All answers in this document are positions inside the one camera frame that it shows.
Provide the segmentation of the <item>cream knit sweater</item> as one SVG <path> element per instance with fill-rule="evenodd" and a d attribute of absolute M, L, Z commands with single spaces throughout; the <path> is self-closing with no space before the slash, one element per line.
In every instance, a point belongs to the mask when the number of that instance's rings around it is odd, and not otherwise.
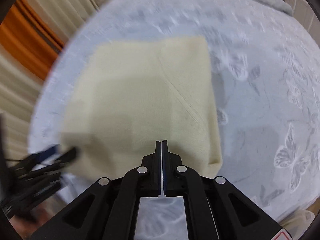
<path fill-rule="evenodd" d="M 222 166 L 206 39 L 98 46 L 65 110 L 61 143 L 80 151 L 69 172 L 122 177 L 162 140 L 202 176 L 212 178 Z"/>

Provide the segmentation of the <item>orange curtain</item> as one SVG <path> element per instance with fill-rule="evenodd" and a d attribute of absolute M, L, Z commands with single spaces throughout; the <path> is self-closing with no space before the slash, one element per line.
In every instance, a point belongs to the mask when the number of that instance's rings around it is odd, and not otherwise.
<path fill-rule="evenodd" d="M 1 23 L 1 45 L 44 81 L 65 44 L 26 0 L 16 0 Z"/>

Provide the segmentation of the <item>grey butterfly bed sheet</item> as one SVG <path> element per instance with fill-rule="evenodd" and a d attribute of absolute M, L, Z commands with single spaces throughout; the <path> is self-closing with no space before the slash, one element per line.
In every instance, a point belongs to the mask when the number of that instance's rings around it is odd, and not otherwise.
<path fill-rule="evenodd" d="M 181 35 L 208 42 L 219 174 L 300 238 L 319 197 L 319 46 L 294 18 L 253 0 L 109 0 L 47 77 L 29 152 L 60 142 L 67 100 L 96 46 Z"/>

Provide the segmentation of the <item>cream sheer curtain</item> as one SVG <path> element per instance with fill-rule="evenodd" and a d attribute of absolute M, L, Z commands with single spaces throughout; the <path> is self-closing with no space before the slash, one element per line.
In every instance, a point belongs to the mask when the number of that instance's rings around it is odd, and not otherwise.
<path fill-rule="evenodd" d="M 106 0 L 26 1 L 66 44 Z M 1 45 L 1 113 L 5 116 L 5 149 L 9 164 L 27 155 L 31 115 L 43 82 Z"/>

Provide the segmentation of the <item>white panelled wardrobe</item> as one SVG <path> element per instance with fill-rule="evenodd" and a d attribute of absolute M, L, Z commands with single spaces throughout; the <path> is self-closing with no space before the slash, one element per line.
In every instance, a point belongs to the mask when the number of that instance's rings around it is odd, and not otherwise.
<path fill-rule="evenodd" d="M 319 37 L 319 20 L 306 0 L 284 0 L 293 9 L 294 18 L 316 39 Z"/>

